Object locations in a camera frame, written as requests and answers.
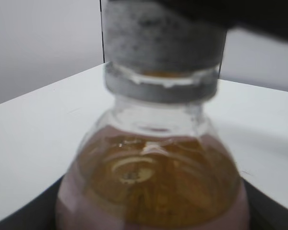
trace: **white tabletop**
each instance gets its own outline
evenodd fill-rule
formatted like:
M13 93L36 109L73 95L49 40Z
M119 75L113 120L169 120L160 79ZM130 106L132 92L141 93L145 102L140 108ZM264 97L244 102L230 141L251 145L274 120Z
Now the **white tabletop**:
M98 66L0 104L0 219L60 178L110 107ZM207 112L241 175L288 207L288 92L220 81Z

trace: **bottle cap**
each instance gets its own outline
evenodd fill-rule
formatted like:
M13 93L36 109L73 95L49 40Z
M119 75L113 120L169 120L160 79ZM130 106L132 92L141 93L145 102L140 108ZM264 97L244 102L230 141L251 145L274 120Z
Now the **bottle cap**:
M104 20L107 58L136 72L192 72L222 60L225 29L152 0L110 1Z

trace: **black surface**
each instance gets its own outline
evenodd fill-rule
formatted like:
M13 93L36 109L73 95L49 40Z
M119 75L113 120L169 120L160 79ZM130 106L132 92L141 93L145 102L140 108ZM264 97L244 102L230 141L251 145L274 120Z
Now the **black surface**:
M54 208L61 179L35 200L0 222L0 230L55 230ZM288 210L245 182L251 230L288 230Z
M288 0L155 1L191 20L204 19L225 28L241 26L288 41Z

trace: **gray wall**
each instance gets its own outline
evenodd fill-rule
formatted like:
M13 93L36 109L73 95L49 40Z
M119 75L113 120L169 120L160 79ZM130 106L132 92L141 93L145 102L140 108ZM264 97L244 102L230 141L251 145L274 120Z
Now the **gray wall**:
M226 80L288 91L288 44L231 31L221 74Z
M0 103L102 62L99 0L0 0Z

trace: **liquid surface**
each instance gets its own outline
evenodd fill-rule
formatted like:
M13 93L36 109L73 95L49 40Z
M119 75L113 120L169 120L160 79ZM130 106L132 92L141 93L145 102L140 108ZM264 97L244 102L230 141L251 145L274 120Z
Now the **liquid surface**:
M63 180L61 229L210 230L215 222L218 230L246 230L235 164L220 143L206 140L99 131Z

